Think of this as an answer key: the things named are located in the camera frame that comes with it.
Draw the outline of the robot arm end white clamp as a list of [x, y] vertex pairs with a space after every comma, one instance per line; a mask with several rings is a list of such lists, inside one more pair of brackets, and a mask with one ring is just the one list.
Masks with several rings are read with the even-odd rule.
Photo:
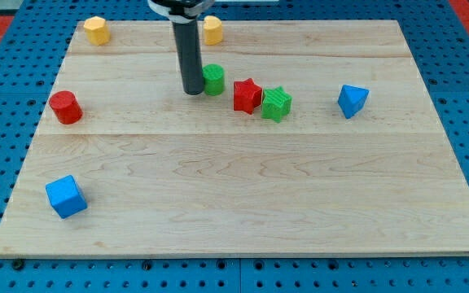
[[148, 6], [158, 15], [176, 23], [186, 23], [196, 19], [209, 9], [214, 0], [148, 0]]

